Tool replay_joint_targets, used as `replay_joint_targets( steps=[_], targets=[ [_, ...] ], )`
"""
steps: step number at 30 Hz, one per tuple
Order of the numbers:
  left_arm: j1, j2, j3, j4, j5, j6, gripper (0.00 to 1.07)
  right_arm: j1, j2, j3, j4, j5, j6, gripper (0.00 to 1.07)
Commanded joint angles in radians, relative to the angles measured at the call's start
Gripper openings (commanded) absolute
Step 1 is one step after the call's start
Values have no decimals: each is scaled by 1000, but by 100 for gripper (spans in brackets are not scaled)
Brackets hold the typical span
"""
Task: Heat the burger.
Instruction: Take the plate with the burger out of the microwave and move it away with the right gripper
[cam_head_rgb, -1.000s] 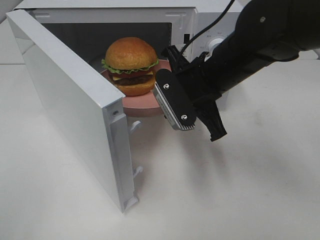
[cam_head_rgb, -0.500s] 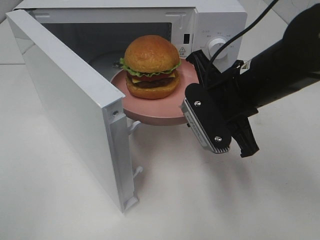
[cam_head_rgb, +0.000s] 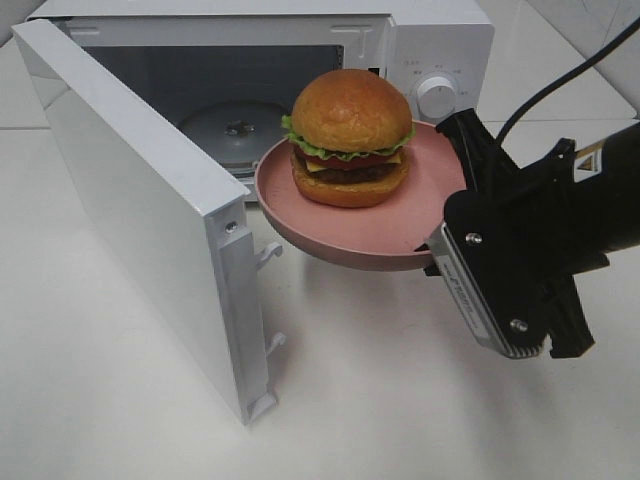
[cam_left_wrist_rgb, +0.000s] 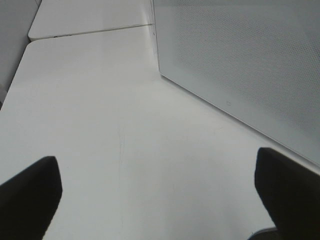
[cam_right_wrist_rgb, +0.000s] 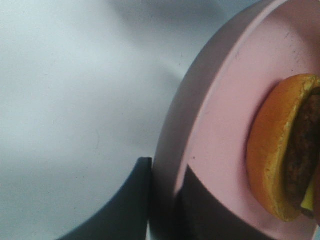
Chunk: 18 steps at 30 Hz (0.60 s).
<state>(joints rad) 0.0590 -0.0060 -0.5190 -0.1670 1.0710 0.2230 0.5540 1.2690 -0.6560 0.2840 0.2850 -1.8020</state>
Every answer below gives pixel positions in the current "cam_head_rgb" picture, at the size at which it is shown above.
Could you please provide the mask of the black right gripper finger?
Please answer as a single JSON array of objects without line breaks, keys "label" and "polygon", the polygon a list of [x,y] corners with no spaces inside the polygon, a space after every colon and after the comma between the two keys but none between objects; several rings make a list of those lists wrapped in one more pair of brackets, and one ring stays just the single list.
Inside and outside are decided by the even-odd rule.
[{"label": "black right gripper finger", "polygon": [[547,314],[552,358],[578,358],[595,340],[586,322],[573,277],[554,277],[544,284],[543,306]]},{"label": "black right gripper finger", "polygon": [[435,129],[448,139],[456,153],[468,190],[487,195],[492,187],[500,189],[519,171],[475,109],[455,112],[437,123]]}]

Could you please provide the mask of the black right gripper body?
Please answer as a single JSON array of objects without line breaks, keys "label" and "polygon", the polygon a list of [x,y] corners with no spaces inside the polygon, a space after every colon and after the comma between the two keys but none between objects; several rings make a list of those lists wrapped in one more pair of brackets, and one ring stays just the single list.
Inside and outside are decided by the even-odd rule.
[{"label": "black right gripper body", "polygon": [[596,154],[561,139],[500,189],[477,192],[496,207],[526,261],[536,282],[536,300],[543,300],[543,284],[551,278],[574,278],[607,265],[595,230],[601,216],[594,195],[586,191],[604,176]]}]

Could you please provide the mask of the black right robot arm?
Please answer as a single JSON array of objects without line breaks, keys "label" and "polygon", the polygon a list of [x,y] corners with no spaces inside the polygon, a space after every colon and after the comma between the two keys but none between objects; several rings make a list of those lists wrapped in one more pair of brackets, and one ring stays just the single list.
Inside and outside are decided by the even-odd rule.
[{"label": "black right robot arm", "polygon": [[639,129],[584,148],[563,138],[519,167],[473,110],[437,131],[465,188],[451,194],[427,239],[476,341],[510,359],[548,350],[576,358],[594,343],[574,278],[639,243]]}]

